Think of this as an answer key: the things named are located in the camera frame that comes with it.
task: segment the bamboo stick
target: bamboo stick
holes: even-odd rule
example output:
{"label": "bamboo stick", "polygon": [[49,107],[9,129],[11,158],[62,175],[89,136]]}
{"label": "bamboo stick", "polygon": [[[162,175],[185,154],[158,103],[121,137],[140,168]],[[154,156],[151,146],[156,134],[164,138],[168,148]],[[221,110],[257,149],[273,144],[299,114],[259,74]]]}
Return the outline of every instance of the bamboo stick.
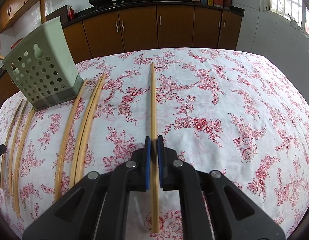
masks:
{"label": "bamboo stick", "polygon": [[74,119],[75,112],[77,110],[81,95],[84,91],[84,88],[87,84],[88,79],[86,79],[81,86],[81,89],[77,95],[77,98],[74,101],[74,104],[72,106],[70,115],[68,117],[67,125],[65,126],[63,137],[61,141],[61,146],[59,150],[59,157],[58,157],[58,163],[56,166],[56,185],[55,185],[55,200],[58,200],[61,197],[61,188],[60,188],[60,182],[61,182],[61,175],[62,175],[62,169],[63,169],[63,163],[64,163],[64,154],[65,154],[65,148],[67,146],[67,141],[69,137],[70,128],[72,126],[72,122]]}
{"label": "bamboo stick", "polygon": [[98,84],[97,84],[97,86],[95,88],[96,93],[95,93],[95,96],[94,96],[93,101],[91,103],[91,107],[90,107],[89,114],[88,114],[88,117],[87,117],[86,125],[84,127],[80,128],[80,129],[84,129],[84,131],[83,131],[83,135],[82,135],[82,139],[81,139],[81,143],[80,143],[80,149],[79,149],[79,154],[78,154],[78,162],[77,162],[77,169],[76,169],[76,173],[75,173],[75,183],[76,184],[82,178],[82,174],[83,174],[83,160],[85,158],[86,145],[87,145],[89,134],[90,134],[92,118],[93,118],[93,115],[94,115],[94,112],[95,112],[95,109],[96,109],[96,103],[98,102],[100,94],[101,94],[101,91],[102,91],[102,87],[103,87],[103,84],[104,84],[104,81],[105,81],[105,77],[106,77],[106,75],[104,74],[102,76],[101,80],[99,80],[99,82],[98,82]]}
{"label": "bamboo stick", "polygon": [[[14,115],[13,115],[13,118],[12,118],[12,121],[11,121],[11,124],[10,124],[10,127],[9,127],[9,130],[8,130],[8,133],[7,133],[7,137],[6,137],[6,141],[4,143],[4,145],[7,147],[8,146],[8,141],[9,141],[9,138],[10,138],[10,133],[11,133],[11,130],[12,130],[12,127],[13,127],[13,123],[15,122],[15,119],[16,119],[16,115],[18,114],[19,112],[19,109],[20,109],[20,106],[23,102],[23,99],[21,100],[21,102],[19,103],[19,106],[18,108],[16,109]],[[1,159],[1,170],[0,170],[0,188],[3,188],[3,178],[4,178],[4,163],[5,163],[5,160],[6,160],[6,153],[4,153],[2,155],[2,159]]]}
{"label": "bamboo stick", "polygon": [[151,222],[152,233],[159,233],[159,177],[158,177],[158,157],[157,157],[157,107],[156,107],[156,80],[154,63],[151,63],[151,142],[153,151],[151,152]]}
{"label": "bamboo stick", "polygon": [[41,23],[45,23],[46,22],[45,0],[40,0],[40,17],[41,17]]}
{"label": "bamboo stick", "polygon": [[16,209],[16,216],[19,218],[21,217],[20,215],[20,206],[19,206],[19,171],[20,171],[20,162],[21,162],[21,157],[22,157],[22,151],[23,151],[23,144],[25,141],[25,138],[27,137],[29,126],[31,124],[32,117],[34,116],[35,109],[32,107],[29,116],[27,117],[27,121],[25,123],[24,129],[21,134],[21,139],[20,139],[20,144],[19,148],[16,154],[16,164],[15,164],[15,170],[14,170],[14,178],[13,178],[13,200],[14,200],[14,205]]}
{"label": "bamboo stick", "polygon": [[16,124],[16,130],[15,130],[15,134],[13,136],[13,140],[12,140],[12,148],[10,151],[10,162],[9,162],[9,179],[8,179],[8,183],[9,183],[9,194],[12,196],[12,164],[13,164],[13,153],[14,153],[14,148],[16,146],[16,138],[18,135],[18,131],[19,131],[19,127],[21,124],[21,119],[23,117],[24,111],[27,107],[29,100],[27,100],[22,108],[18,123]]}

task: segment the black countertop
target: black countertop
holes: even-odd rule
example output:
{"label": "black countertop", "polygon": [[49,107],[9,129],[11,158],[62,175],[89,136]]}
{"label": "black countertop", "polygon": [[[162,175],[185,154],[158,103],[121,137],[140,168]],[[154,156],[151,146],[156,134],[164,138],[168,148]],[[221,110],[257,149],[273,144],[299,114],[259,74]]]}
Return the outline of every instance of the black countertop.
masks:
{"label": "black countertop", "polygon": [[225,9],[220,8],[217,6],[210,6],[210,5],[204,5],[199,3],[194,3],[192,0],[139,0],[139,1],[131,1],[131,0],[115,0],[110,3],[110,6],[106,6],[101,9],[97,9],[96,7],[90,7],[88,9],[85,9],[83,11],[80,11],[75,14],[75,19],[72,21],[69,21],[67,23],[64,23],[62,25],[62,28],[66,28],[74,23],[83,21],[85,19],[89,19],[91,17],[116,11],[116,10],[123,10],[128,8],[134,8],[134,7],[141,7],[141,6],[154,6],[154,5],[190,5],[190,6],[199,6],[209,9],[214,9],[218,11],[228,11],[232,12],[234,14],[238,14],[240,16],[244,16],[244,9],[231,6],[231,9]]}

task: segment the metal screw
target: metal screw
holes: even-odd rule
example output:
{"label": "metal screw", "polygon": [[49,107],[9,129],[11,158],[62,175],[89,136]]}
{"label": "metal screw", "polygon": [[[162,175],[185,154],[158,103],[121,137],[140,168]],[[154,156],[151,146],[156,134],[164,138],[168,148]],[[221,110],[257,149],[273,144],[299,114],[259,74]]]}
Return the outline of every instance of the metal screw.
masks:
{"label": "metal screw", "polygon": [[173,165],[176,166],[176,167],[182,167],[183,162],[181,160],[174,160]]}
{"label": "metal screw", "polygon": [[134,167],[136,166],[136,162],[134,162],[134,161],[128,161],[128,162],[126,163],[126,166],[127,166],[128,168],[134,168]]}
{"label": "metal screw", "polygon": [[221,177],[221,172],[220,171],[212,171],[211,176],[218,179]]}
{"label": "metal screw", "polygon": [[96,172],[96,171],[91,171],[91,172],[89,172],[88,173],[88,178],[89,179],[96,179],[96,178],[98,178],[98,172]]}

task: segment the red bottle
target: red bottle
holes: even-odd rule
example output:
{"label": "red bottle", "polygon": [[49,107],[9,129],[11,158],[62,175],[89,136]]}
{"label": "red bottle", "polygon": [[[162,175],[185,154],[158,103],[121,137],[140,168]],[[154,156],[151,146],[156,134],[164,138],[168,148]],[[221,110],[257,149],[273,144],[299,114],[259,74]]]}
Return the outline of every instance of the red bottle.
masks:
{"label": "red bottle", "polygon": [[75,18],[74,10],[72,9],[72,6],[69,6],[69,18],[70,20],[73,20]]}

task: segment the floral tablecloth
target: floral tablecloth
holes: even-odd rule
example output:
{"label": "floral tablecloth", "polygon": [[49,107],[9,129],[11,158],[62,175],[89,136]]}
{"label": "floral tablecloth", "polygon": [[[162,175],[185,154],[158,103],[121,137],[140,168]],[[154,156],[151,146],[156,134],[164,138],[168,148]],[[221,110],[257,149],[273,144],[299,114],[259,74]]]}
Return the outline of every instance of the floral tablecloth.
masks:
{"label": "floral tablecloth", "polygon": [[[245,52],[154,49],[77,64],[88,83],[69,133],[62,193],[69,189],[81,119],[104,73],[106,82],[95,110],[84,174],[112,171],[143,147],[145,136],[150,135],[152,61],[156,64],[158,133],[166,146],[197,170],[222,171],[289,236],[309,206],[309,106],[271,62]],[[0,144],[22,98],[21,92],[15,94],[0,110]],[[7,186],[13,127],[0,208],[19,236],[54,201],[58,151],[72,104],[50,107],[32,119],[20,167],[20,219]],[[16,148],[30,108],[29,104]],[[126,239],[181,240],[178,192],[160,192],[160,212],[160,234],[152,234],[150,194],[132,192]]]}

